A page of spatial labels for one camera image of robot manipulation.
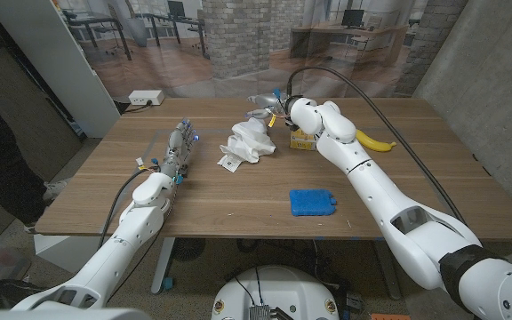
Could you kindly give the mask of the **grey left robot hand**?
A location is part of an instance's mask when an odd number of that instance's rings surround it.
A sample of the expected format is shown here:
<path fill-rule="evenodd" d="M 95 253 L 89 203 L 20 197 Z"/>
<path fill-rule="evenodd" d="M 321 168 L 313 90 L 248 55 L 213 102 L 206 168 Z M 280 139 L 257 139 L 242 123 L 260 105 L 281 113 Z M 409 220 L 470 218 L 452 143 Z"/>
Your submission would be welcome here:
<path fill-rule="evenodd" d="M 163 162 L 159 165 L 160 173 L 177 180 L 187 176 L 189 155 L 194 143 L 199 140 L 191 121 L 183 118 L 171 131 Z"/>

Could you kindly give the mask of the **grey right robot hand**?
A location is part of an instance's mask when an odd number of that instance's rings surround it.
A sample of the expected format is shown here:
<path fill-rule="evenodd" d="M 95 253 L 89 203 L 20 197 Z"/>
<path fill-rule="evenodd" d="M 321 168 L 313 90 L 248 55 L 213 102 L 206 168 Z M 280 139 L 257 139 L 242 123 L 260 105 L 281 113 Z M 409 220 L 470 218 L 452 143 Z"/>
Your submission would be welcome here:
<path fill-rule="evenodd" d="M 276 116 L 285 119 L 289 117 L 289 112 L 286 109 L 288 101 L 286 93 L 280 93 L 279 96 L 274 93 L 263 93 L 249 96 L 247 100 L 258 106 L 245 114 L 247 118 L 265 119 Z"/>

